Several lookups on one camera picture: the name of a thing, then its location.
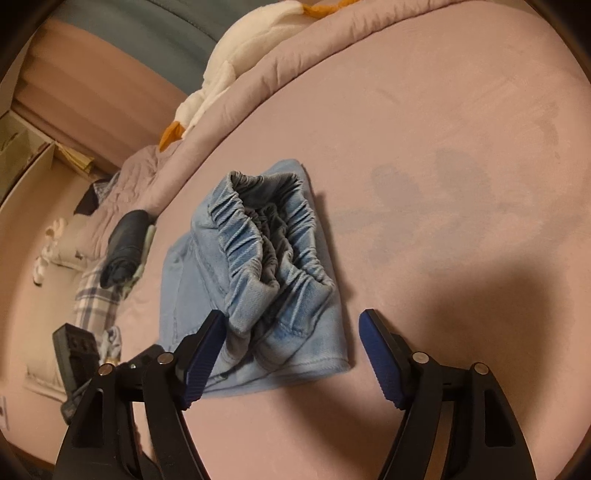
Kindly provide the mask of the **light blue denim pants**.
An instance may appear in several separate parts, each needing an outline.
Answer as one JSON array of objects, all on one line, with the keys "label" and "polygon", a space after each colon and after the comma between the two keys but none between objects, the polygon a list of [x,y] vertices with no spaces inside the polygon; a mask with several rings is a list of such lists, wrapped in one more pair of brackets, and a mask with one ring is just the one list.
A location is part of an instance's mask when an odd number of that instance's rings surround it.
[{"label": "light blue denim pants", "polygon": [[315,381],[349,370],[341,297],[308,176],[283,160],[228,173],[197,207],[162,269],[159,340],[167,350],[211,311],[228,337],[208,397]]}]

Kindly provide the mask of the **crumpled blue-grey cloth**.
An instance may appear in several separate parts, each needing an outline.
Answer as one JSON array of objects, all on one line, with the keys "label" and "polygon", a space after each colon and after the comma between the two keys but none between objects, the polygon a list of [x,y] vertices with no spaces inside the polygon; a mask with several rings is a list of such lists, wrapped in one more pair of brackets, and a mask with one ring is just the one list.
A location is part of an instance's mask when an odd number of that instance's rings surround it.
[{"label": "crumpled blue-grey cloth", "polygon": [[113,325],[102,333],[98,345],[100,363],[118,365],[121,359],[122,337],[118,326]]}]

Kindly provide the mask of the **plaid pillow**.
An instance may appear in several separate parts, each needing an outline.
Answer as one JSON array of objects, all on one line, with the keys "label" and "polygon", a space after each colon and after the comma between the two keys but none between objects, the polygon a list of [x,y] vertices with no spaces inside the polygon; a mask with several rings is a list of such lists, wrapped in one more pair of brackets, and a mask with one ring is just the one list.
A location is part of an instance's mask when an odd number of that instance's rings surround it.
[{"label": "plaid pillow", "polygon": [[98,344],[103,332],[114,325],[121,300],[117,287],[103,288],[100,284],[104,264],[104,259],[97,261],[82,274],[73,309],[74,325],[92,333]]}]

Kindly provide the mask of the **beige pillow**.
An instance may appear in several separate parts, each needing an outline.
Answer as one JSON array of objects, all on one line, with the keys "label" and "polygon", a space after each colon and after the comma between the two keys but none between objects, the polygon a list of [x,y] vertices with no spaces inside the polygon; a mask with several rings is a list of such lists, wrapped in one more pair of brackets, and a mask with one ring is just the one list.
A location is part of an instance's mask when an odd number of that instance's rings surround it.
[{"label": "beige pillow", "polygon": [[24,387],[59,402],[66,399],[66,394],[52,334],[63,324],[75,322],[74,298],[87,267],[87,260],[78,252],[76,245],[86,220],[82,215],[73,216],[54,241],[44,281],[33,296],[26,323]]}]

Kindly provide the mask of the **dark blue folded jeans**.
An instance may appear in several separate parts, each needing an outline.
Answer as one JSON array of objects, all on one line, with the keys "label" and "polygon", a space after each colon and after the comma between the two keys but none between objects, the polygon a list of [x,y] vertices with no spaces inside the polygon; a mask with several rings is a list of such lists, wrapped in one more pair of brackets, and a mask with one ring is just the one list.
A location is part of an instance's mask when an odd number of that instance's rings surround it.
[{"label": "dark blue folded jeans", "polygon": [[129,281],[140,265],[144,242],[152,217],[145,210],[126,213],[112,231],[100,277],[103,288],[118,287]]}]

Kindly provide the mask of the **small white plush toy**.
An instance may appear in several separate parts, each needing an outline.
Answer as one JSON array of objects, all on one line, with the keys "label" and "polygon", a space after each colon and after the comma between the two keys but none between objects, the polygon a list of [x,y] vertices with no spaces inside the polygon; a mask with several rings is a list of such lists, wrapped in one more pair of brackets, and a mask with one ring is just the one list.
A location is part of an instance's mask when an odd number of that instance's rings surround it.
[{"label": "small white plush toy", "polygon": [[40,254],[34,261],[32,271],[32,281],[37,287],[41,287],[44,282],[46,270],[55,256],[57,243],[63,235],[66,226],[67,220],[65,218],[58,218],[45,228],[44,244]]}]

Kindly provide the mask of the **dark clothes at headboard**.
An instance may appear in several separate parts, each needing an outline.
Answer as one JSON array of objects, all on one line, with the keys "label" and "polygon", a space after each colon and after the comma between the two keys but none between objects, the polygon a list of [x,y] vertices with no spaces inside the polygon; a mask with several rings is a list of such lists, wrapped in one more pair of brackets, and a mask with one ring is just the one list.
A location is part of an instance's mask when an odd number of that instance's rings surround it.
[{"label": "dark clothes at headboard", "polygon": [[118,178],[119,172],[114,174],[110,179],[100,179],[93,182],[76,205],[73,214],[84,216],[92,215],[109,195],[117,183]]}]

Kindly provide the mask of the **wooden shelf unit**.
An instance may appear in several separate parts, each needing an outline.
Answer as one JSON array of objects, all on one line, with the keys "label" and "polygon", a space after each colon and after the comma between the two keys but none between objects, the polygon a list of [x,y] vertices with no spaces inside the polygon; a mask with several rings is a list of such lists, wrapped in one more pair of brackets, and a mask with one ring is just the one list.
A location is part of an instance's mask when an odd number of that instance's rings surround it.
[{"label": "wooden shelf unit", "polygon": [[25,172],[43,154],[58,152],[66,164],[82,174],[95,170],[94,160],[56,142],[22,117],[8,111],[1,116],[1,201],[4,201]]}]

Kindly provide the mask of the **pink curtain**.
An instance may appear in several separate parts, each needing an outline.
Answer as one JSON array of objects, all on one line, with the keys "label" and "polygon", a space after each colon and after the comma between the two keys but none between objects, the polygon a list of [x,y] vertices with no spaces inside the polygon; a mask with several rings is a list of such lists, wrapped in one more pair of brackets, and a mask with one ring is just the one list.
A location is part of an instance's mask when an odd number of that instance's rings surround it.
[{"label": "pink curtain", "polygon": [[185,95],[99,37],[60,20],[33,36],[13,110],[105,172],[158,143]]}]

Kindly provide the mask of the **pink quilted comforter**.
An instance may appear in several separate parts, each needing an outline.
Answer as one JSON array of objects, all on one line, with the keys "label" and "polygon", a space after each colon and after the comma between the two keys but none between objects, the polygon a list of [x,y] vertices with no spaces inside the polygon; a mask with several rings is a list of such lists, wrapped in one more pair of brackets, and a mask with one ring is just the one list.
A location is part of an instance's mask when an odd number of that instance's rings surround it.
[{"label": "pink quilted comforter", "polygon": [[113,189],[78,235],[81,253],[89,259],[104,256],[114,227],[131,210],[158,217],[221,141],[290,81],[367,36],[450,4],[360,1],[281,42],[238,77],[184,139],[163,153],[145,147],[123,163]]}]

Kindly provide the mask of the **teal curtain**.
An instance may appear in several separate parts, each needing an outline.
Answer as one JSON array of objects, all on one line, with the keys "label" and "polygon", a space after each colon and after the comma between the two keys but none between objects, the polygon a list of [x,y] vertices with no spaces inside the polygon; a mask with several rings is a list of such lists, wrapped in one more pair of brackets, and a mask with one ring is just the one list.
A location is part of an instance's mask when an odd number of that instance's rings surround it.
[{"label": "teal curtain", "polygon": [[259,0],[71,0],[54,17],[110,43],[185,94],[197,90],[216,43]]}]

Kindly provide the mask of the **white goose plush toy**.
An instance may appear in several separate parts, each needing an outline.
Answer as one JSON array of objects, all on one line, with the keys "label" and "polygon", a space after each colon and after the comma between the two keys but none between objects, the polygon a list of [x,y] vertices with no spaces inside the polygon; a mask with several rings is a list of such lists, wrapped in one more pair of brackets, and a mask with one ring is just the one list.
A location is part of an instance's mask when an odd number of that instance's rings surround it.
[{"label": "white goose plush toy", "polygon": [[172,122],[161,135],[159,150],[164,151],[182,139],[240,76],[277,45],[353,3],[356,0],[331,5],[281,1],[256,8],[232,24],[213,48],[201,87],[177,107]]}]

